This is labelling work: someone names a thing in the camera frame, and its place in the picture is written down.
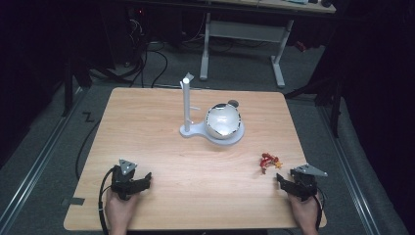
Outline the white round bowl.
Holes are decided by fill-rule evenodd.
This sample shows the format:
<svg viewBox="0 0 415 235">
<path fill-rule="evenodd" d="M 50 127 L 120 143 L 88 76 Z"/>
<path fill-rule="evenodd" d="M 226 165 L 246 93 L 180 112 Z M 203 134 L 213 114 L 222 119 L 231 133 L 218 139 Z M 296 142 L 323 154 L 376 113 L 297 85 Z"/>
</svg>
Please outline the white round bowl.
<svg viewBox="0 0 415 235">
<path fill-rule="evenodd" d="M 219 140 L 233 137 L 240 129 L 241 115 L 230 104 L 217 104 L 207 111 L 205 124 L 207 133 Z"/>
</svg>

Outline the metal floor rail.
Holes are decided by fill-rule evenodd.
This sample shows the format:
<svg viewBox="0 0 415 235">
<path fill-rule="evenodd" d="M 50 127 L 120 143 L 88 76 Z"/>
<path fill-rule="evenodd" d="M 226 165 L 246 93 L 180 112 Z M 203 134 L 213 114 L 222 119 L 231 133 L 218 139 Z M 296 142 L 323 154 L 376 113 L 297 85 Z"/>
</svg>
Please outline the metal floor rail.
<svg viewBox="0 0 415 235">
<path fill-rule="evenodd" d="M 336 156 L 340 164 L 341 173 L 346 183 L 347 190 L 351 196 L 354 207 L 358 213 L 360 221 L 366 231 L 366 235 L 381 235 L 379 227 L 374 219 L 374 216 L 369 209 L 366 197 L 361 190 L 357 179 L 352 171 L 351 165 L 346 158 L 346 152 L 344 151 L 341 141 L 336 137 L 331 129 L 329 112 L 322 107 L 316 108 L 323 124 L 330 136 L 330 140 L 335 148 Z"/>
<path fill-rule="evenodd" d="M 15 223 L 26 199 L 35 187 L 69 119 L 87 94 L 88 88 L 76 88 L 71 93 L 73 104 L 64 111 L 63 90 L 53 97 L 30 125 L 11 158 L 0 169 L 0 235 L 7 235 Z"/>
</svg>

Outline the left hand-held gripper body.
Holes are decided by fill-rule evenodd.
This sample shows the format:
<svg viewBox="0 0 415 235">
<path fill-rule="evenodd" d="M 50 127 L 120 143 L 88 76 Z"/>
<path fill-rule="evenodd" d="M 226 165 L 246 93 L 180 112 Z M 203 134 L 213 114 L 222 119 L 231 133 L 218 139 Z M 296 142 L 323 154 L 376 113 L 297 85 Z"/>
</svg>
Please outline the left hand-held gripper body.
<svg viewBox="0 0 415 235">
<path fill-rule="evenodd" d="M 133 179 L 136 167 L 137 164 L 123 159 L 114 166 L 111 189 L 124 201 L 139 192 L 139 183 Z"/>
</svg>

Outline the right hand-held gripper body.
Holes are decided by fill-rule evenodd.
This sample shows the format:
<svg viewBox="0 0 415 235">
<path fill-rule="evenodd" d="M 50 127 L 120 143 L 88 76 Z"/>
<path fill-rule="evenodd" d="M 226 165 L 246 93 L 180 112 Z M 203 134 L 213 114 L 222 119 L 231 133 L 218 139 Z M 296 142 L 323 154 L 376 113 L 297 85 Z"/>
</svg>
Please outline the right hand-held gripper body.
<svg viewBox="0 0 415 235">
<path fill-rule="evenodd" d="M 302 201 L 317 194 L 316 176 L 327 177 L 328 173 L 311 164 L 296 166 L 290 170 L 294 179 L 294 187 L 291 194 L 300 197 Z"/>
</svg>

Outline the black computer tower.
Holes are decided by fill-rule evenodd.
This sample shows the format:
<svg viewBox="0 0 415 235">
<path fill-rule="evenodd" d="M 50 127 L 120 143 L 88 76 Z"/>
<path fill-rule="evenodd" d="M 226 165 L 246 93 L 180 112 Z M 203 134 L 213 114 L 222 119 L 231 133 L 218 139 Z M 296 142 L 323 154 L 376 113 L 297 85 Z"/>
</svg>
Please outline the black computer tower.
<svg viewBox="0 0 415 235">
<path fill-rule="evenodd" d="M 135 64 L 147 45 L 148 18 L 144 8 L 127 7 L 127 32 L 131 42 L 132 55 L 129 63 Z"/>
</svg>

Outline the grey tape strip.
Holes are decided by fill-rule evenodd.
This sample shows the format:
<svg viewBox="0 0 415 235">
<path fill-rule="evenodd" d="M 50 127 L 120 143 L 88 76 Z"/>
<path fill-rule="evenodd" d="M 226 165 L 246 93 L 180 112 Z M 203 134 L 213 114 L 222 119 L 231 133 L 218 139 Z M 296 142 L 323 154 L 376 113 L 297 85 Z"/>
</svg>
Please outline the grey tape strip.
<svg viewBox="0 0 415 235">
<path fill-rule="evenodd" d="M 69 206 L 69 205 L 78 205 L 82 206 L 84 204 L 83 198 L 63 198 L 61 205 L 63 207 Z"/>
</svg>

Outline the white stand with post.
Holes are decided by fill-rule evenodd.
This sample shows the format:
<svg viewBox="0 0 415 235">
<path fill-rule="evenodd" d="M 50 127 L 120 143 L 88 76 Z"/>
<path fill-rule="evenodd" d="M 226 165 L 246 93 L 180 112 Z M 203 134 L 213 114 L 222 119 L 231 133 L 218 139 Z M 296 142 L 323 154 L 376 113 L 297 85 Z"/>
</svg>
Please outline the white stand with post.
<svg viewBox="0 0 415 235">
<path fill-rule="evenodd" d="M 205 118 L 199 123 L 193 123 L 191 121 L 191 104 L 190 104 L 190 83 L 193 80 L 194 76 L 189 72 L 182 78 L 180 81 L 180 86 L 183 92 L 183 113 L 184 120 L 183 124 L 179 128 L 179 132 L 182 137 L 190 138 L 194 136 L 201 136 L 206 138 L 213 144 L 220 146 L 231 146 L 239 142 L 245 134 L 245 125 L 242 121 L 240 129 L 237 133 L 229 138 L 224 140 L 219 140 L 211 137 L 206 131 Z"/>
</svg>

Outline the person's right hand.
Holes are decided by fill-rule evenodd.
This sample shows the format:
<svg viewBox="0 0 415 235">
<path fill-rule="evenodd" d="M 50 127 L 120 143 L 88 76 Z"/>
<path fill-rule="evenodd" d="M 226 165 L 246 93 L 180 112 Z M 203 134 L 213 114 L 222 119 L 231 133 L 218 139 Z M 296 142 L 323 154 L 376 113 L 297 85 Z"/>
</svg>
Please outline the person's right hand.
<svg viewBox="0 0 415 235">
<path fill-rule="evenodd" d="M 289 194 L 288 199 L 291 203 L 293 216 L 302 235 L 319 235 L 316 227 L 318 218 L 317 202 L 313 197 L 302 201 L 300 198 Z"/>
</svg>

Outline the red and yellow toy figure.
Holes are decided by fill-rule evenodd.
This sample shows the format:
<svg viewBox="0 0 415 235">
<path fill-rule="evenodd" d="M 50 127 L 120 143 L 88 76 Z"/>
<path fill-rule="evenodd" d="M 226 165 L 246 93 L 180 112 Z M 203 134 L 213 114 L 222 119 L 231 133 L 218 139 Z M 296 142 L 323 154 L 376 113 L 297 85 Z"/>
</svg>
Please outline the red and yellow toy figure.
<svg viewBox="0 0 415 235">
<path fill-rule="evenodd" d="M 259 162 L 261 172 L 265 174 L 270 165 L 273 165 L 277 169 L 281 169 L 283 164 L 277 156 L 273 156 L 269 153 L 263 153 Z"/>
</svg>

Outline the black stand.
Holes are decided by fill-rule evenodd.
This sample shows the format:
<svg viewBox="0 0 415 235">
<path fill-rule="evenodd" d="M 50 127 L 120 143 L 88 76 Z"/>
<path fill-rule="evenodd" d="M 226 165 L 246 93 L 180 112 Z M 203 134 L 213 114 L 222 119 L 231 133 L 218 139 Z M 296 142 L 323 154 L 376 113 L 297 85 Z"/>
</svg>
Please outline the black stand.
<svg viewBox="0 0 415 235">
<path fill-rule="evenodd" d="M 63 116 L 67 117 L 73 106 L 73 81 L 76 80 L 78 85 L 83 88 L 89 88 L 92 85 L 92 79 L 89 75 L 89 68 L 83 58 L 69 57 L 65 63 L 65 98 Z"/>
<path fill-rule="evenodd" d="M 341 114 L 341 98 L 345 77 L 331 76 L 311 82 L 299 89 L 284 95 L 286 99 L 293 99 L 301 94 L 315 94 L 314 104 L 316 106 L 331 106 L 329 126 L 332 134 L 338 138 L 339 116 Z"/>
</svg>

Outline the person's left hand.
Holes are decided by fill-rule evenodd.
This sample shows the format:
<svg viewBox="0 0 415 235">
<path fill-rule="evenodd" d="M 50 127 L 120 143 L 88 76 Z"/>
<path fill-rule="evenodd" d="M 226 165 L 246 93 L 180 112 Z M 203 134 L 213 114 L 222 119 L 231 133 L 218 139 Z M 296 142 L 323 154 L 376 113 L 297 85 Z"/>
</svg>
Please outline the person's left hand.
<svg viewBox="0 0 415 235">
<path fill-rule="evenodd" d="M 126 235 L 128 226 L 135 214 L 139 194 L 122 200 L 117 193 L 109 190 L 106 195 L 105 214 L 110 225 L 110 235 Z"/>
</svg>

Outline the desk with white legs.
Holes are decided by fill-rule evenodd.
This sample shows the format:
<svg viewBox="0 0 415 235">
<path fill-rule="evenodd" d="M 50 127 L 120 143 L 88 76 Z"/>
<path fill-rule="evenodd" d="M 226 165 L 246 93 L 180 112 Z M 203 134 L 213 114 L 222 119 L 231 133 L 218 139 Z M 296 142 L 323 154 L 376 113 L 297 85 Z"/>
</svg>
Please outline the desk with white legs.
<svg viewBox="0 0 415 235">
<path fill-rule="evenodd" d="M 332 16 L 337 9 L 331 0 L 201 0 L 208 7 L 248 7 L 253 10 L 281 10 L 283 13 L 316 14 Z M 294 18 L 287 19 L 285 25 L 271 23 L 238 23 L 236 20 L 213 20 L 210 12 L 205 14 L 204 51 L 201 60 L 200 80 L 208 79 L 209 42 L 212 37 L 242 39 L 258 42 L 277 43 L 276 54 L 270 57 L 276 84 L 285 87 L 280 60 L 291 34 Z"/>
</svg>

